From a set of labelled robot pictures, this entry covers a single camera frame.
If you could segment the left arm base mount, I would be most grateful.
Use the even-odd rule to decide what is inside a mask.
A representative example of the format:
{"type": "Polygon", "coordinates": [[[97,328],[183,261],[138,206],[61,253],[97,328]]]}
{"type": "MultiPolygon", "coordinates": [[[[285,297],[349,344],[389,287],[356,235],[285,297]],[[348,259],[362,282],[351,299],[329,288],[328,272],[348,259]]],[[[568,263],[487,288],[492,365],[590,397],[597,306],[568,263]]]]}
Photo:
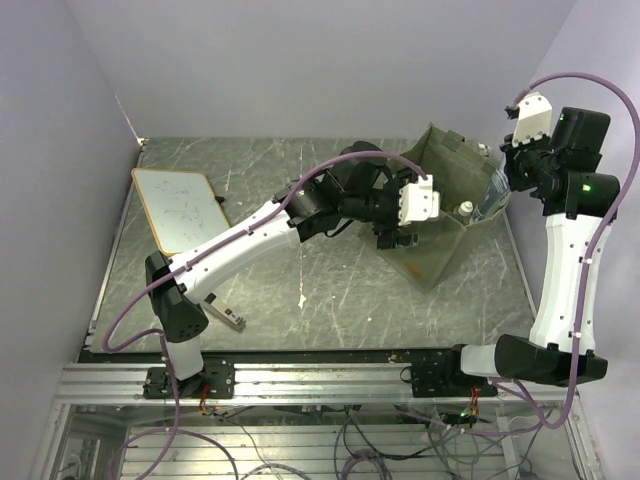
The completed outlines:
{"type": "MultiPolygon", "coordinates": [[[[203,369],[196,375],[177,381],[180,399],[231,399],[234,395],[235,368],[222,358],[206,358],[203,369]]],[[[167,367],[147,370],[142,396],[147,400],[174,397],[167,367]]]]}

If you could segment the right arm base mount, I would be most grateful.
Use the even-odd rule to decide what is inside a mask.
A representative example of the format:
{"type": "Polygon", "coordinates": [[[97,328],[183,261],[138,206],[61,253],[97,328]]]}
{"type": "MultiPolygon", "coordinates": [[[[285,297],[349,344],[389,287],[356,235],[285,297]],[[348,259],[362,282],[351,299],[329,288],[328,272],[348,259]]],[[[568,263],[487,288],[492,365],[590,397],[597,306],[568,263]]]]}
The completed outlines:
{"type": "Polygon", "coordinates": [[[497,389],[486,378],[462,372],[460,358],[454,349],[428,350],[401,370],[400,379],[410,385],[414,398],[496,397],[497,389]]]}

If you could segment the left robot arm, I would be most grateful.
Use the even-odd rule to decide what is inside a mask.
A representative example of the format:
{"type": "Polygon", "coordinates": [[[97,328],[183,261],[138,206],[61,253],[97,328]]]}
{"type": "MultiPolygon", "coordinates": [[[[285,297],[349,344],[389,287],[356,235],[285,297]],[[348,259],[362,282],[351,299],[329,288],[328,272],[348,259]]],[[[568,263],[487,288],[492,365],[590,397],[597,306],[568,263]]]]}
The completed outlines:
{"type": "Polygon", "coordinates": [[[401,230],[436,212],[432,187],[431,175],[406,157],[356,142],[216,237],[171,257],[149,255],[146,288],[161,323],[170,387],[182,397],[203,387],[200,336],[209,325],[203,303],[219,285],[281,248],[337,231],[340,223],[371,224],[381,249],[411,245],[401,230]]]}

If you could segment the amber bottle white cap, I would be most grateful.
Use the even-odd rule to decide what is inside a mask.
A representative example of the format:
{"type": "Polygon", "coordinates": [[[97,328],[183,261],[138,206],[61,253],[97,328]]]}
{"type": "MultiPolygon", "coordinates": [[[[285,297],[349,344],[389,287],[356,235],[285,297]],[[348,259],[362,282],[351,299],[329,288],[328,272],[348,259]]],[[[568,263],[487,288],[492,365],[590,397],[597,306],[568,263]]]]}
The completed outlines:
{"type": "Polygon", "coordinates": [[[463,225],[468,225],[471,222],[473,211],[474,204],[471,201],[462,202],[457,209],[460,223],[463,225]]]}

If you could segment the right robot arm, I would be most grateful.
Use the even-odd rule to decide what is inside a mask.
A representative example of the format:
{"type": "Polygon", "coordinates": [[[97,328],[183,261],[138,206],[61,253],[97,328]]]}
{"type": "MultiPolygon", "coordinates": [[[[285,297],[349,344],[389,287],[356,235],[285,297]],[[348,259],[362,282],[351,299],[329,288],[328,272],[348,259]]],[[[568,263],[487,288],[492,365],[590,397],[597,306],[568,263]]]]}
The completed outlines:
{"type": "Polygon", "coordinates": [[[547,257],[542,296],[527,337],[501,335],[493,345],[462,347],[444,367],[442,387],[465,394],[477,377],[510,378],[566,387],[602,379],[608,368],[595,354],[593,307],[606,240],[594,233],[620,192],[619,180],[600,174],[607,114],[565,107],[553,130],[508,135],[500,149],[513,191],[543,204],[547,257]]]}

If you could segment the green canvas bag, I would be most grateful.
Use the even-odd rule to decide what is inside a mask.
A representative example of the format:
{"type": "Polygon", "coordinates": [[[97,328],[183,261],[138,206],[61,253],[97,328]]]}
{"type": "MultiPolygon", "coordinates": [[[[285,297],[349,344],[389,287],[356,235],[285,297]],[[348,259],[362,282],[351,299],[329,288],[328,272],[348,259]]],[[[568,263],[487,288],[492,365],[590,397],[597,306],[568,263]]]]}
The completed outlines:
{"type": "Polygon", "coordinates": [[[463,225],[457,209],[464,201],[471,201],[475,208],[493,173],[504,166],[483,153],[476,141],[466,141],[461,134],[434,124],[403,156],[434,176],[435,189],[441,195],[439,217],[405,229],[419,236],[412,247],[378,250],[369,227],[361,227],[358,237],[416,290],[428,293],[459,270],[501,217],[506,206],[487,220],[463,225]]]}

